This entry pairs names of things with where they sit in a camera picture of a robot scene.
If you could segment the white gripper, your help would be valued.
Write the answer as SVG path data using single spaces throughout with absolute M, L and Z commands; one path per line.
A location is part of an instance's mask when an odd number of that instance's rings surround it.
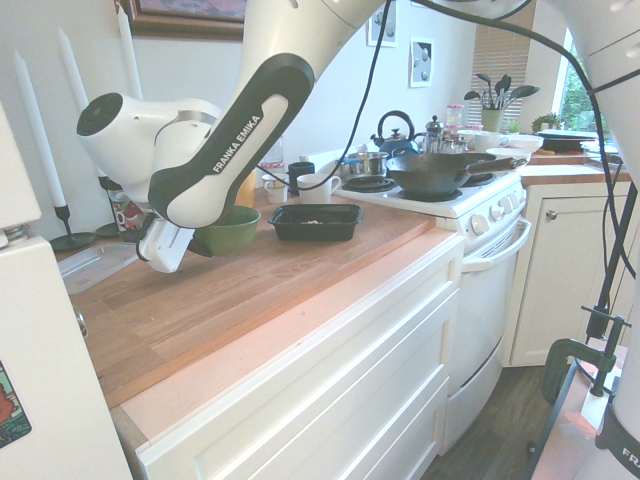
M 155 271 L 175 272 L 187 248 L 203 257 L 212 257 L 210 249 L 194 236 L 194 229 L 181 228 L 155 214 L 144 220 L 136 244 L 137 255 Z

